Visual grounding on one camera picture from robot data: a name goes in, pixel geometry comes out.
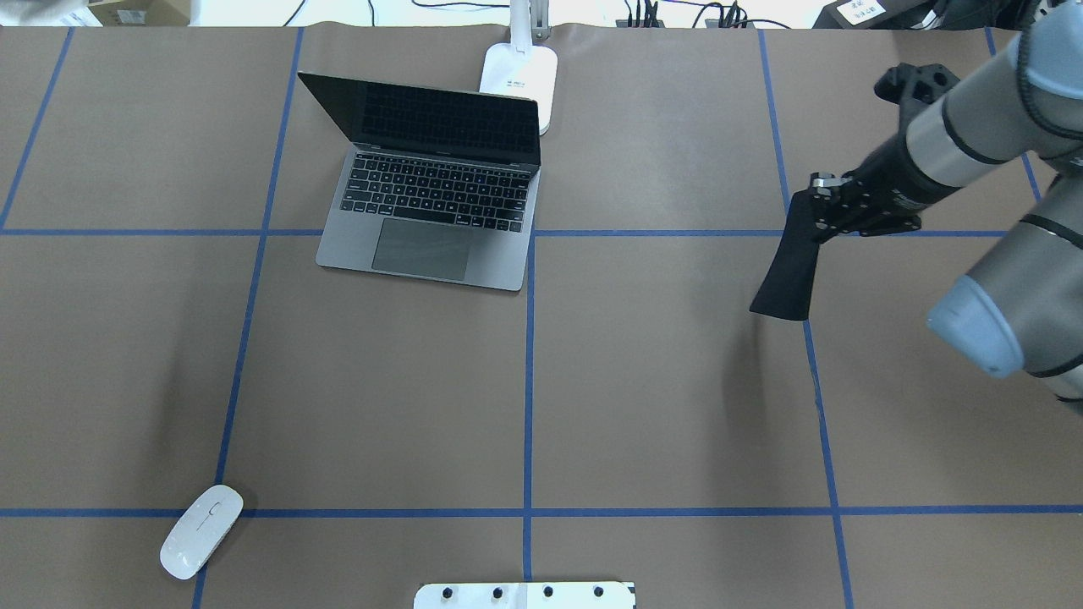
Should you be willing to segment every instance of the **label on box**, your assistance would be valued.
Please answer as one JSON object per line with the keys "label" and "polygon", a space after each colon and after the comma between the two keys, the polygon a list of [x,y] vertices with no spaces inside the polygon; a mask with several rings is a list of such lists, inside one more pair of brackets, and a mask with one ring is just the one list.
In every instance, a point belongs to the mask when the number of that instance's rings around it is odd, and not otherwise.
{"label": "label on box", "polygon": [[886,12],[876,0],[851,0],[846,4],[838,5],[838,13],[846,17],[850,25],[864,23]]}
{"label": "label on box", "polygon": [[146,11],[117,11],[120,23],[128,25],[145,25]]}

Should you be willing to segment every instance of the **space bar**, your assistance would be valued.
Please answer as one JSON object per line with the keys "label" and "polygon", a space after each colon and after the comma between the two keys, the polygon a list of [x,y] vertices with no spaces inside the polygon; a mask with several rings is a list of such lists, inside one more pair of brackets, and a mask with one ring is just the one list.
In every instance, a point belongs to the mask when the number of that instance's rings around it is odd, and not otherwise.
{"label": "space bar", "polygon": [[443,222],[445,224],[455,223],[454,213],[447,213],[445,211],[431,211],[428,209],[415,209],[413,207],[395,207],[395,216],[399,218],[413,218],[414,220]]}

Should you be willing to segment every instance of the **laptop screen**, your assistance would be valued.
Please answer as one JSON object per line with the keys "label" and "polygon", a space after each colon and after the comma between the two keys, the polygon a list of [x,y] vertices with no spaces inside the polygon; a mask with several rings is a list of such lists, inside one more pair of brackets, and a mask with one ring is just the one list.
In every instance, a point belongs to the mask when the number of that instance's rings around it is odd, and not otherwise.
{"label": "laptop screen", "polygon": [[298,76],[351,142],[505,165],[542,164],[532,100]]}

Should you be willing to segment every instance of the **blue joint cap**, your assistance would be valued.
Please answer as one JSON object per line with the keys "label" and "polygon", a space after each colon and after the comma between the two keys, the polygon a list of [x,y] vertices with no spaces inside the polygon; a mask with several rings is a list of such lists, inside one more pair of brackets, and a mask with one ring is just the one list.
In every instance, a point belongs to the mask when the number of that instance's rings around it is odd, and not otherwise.
{"label": "blue joint cap", "polygon": [[[1018,67],[1019,37],[1008,44]],[[1027,77],[1043,91],[1083,100],[1083,4],[1065,2],[1032,26]]]}
{"label": "blue joint cap", "polygon": [[929,329],[994,378],[1022,370],[1022,348],[989,294],[963,275],[929,312]]}

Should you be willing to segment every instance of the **white perforated plate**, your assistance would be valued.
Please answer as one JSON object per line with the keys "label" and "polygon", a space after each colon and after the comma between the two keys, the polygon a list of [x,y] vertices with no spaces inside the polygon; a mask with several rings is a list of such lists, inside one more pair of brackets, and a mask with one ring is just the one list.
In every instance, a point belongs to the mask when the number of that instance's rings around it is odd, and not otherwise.
{"label": "white perforated plate", "polygon": [[414,609],[635,609],[636,584],[530,582],[428,584]]}

